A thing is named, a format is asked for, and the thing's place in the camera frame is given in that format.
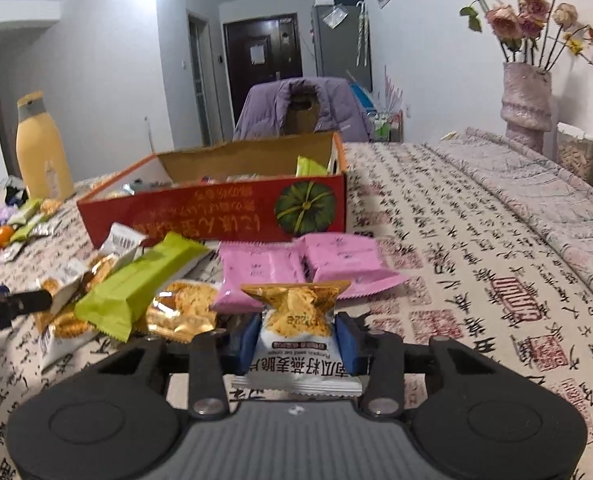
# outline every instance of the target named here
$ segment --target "paper notice on door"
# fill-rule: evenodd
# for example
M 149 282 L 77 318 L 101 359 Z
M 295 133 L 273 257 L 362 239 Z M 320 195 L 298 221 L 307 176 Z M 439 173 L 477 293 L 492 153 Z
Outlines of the paper notice on door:
M 250 59 L 253 65 L 265 64 L 265 47 L 263 45 L 251 46 Z

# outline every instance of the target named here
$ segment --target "pumpkin illustration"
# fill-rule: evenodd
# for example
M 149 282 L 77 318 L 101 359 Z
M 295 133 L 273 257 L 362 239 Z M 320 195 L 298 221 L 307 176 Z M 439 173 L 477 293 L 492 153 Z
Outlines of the pumpkin illustration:
M 294 236 L 327 231 L 336 216 L 336 197 L 325 184 L 300 181 L 283 190 L 274 206 L 276 221 Z

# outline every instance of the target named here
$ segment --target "bed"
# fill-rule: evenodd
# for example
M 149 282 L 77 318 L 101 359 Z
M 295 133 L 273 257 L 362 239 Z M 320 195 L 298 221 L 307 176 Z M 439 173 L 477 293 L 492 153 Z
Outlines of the bed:
M 346 147 L 348 231 L 376 238 L 387 263 L 410 280 L 339 309 L 406 342 L 455 338 L 567 399 L 588 427 L 574 478 L 593 480 L 593 190 L 542 156 L 476 130 L 438 146 Z M 19 290 L 55 261 L 92 254 L 76 206 L 62 215 L 57 238 L 0 267 L 0 283 Z M 218 259 L 192 277 L 217 282 Z M 4 444 L 14 407 L 114 349 L 100 336 L 41 374 L 32 321 L 0 332 L 0 479 L 16 477 Z M 177 405 L 184 392 L 174 384 Z M 283 396 L 228 391 L 232 402 Z M 423 377 L 407 377 L 407 405 L 425 397 Z

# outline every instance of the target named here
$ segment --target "green snack wrapper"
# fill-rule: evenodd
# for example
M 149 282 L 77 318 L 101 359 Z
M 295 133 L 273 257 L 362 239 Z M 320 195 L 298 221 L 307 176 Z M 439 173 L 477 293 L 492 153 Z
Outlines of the green snack wrapper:
M 127 342 L 132 324 L 143 316 L 161 285 L 190 272 L 209 252 L 203 244 L 168 233 L 139 259 L 94 287 L 76 304 L 74 314 Z
M 296 160 L 296 176 L 326 176 L 327 174 L 328 170 L 311 158 L 299 155 Z
M 27 224 L 28 220 L 34 216 L 34 213 L 38 211 L 39 207 L 41 207 L 40 198 L 31 198 L 30 200 L 27 200 L 27 202 L 10 217 L 8 225 L 19 226 Z
M 45 213 L 36 213 L 28 222 L 23 226 L 17 229 L 17 231 L 12 235 L 10 238 L 10 243 L 13 244 L 14 242 L 24 242 L 32 235 L 33 229 L 40 224 L 41 222 L 45 222 L 50 218 L 50 215 Z

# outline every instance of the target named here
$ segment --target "purple jacket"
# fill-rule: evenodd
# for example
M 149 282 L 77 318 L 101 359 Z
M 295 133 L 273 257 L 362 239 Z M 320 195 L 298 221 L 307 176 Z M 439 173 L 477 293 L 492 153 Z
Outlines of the purple jacket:
M 315 132 L 338 130 L 344 142 L 368 142 L 374 138 L 374 126 L 345 79 L 311 77 L 283 79 L 253 86 L 232 140 L 278 136 L 292 94 L 304 88 L 312 88 L 317 92 L 321 107 Z

